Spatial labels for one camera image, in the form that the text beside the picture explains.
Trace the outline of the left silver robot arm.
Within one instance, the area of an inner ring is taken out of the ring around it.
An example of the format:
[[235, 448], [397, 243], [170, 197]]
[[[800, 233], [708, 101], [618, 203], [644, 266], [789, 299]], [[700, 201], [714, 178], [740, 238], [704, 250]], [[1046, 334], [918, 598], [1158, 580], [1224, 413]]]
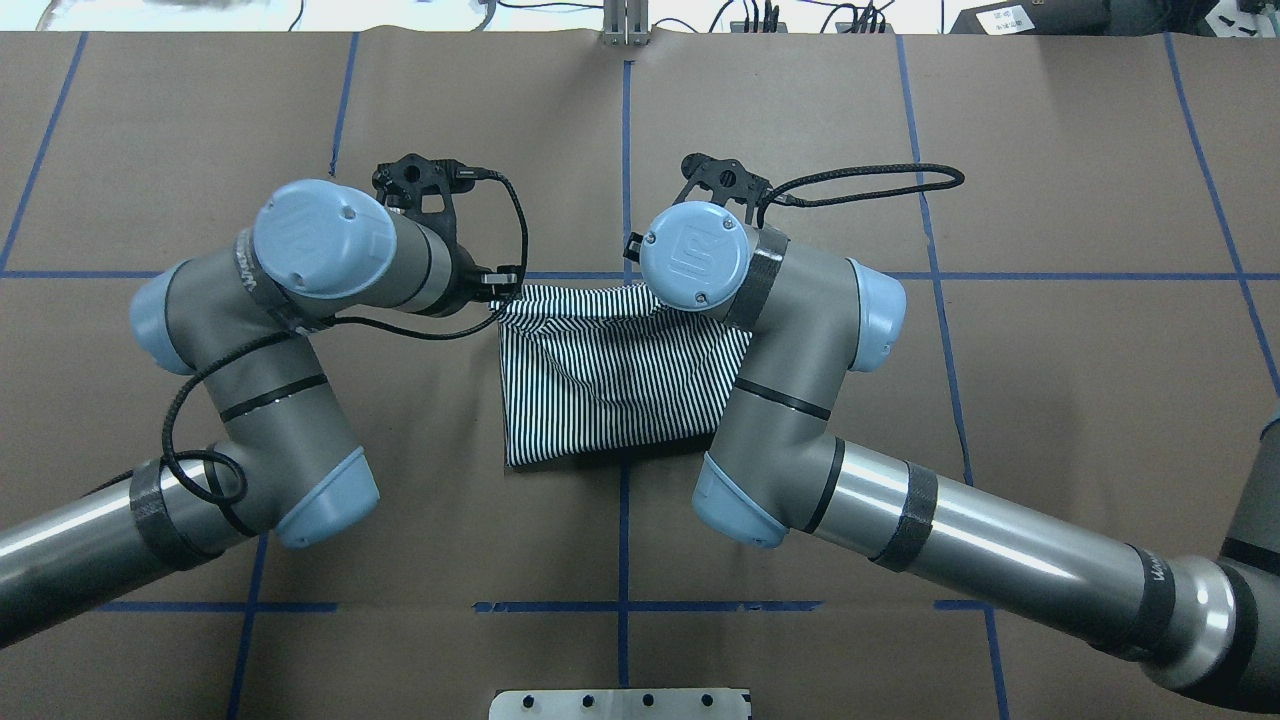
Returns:
[[502, 310], [527, 260], [477, 265], [454, 196], [498, 170], [410, 154], [374, 193], [329, 179], [275, 190], [219, 252], [148, 281], [136, 342], [184, 377], [160, 454], [67, 506], [3, 533], [3, 644], [12, 646], [265, 534], [306, 548], [361, 521], [379, 489], [311, 337], [384, 307], [449, 316]]

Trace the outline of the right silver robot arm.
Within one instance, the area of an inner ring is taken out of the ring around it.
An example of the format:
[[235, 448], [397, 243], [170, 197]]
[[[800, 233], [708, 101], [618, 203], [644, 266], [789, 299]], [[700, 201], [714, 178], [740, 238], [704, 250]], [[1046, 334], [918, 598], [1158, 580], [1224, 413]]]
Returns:
[[694, 507], [758, 548], [803, 533], [1076, 638], [1203, 705], [1277, 712], [1277, 420], [1248, 480], [1222, 459], [1230, 404], [1265, 397], [1267, 345], [1228, 281], [1085, 273], [911, 279], [934, 319], [961, 475], [845, 437], [854, 373], [884, 364], [911, 284], [769, 225], [795, 190], [915, 176], [882, 197], [959, 187], [929, 163], [772, 184], [689, 154], [685, 186], [626, 258], [672, 310], [751, 336]]

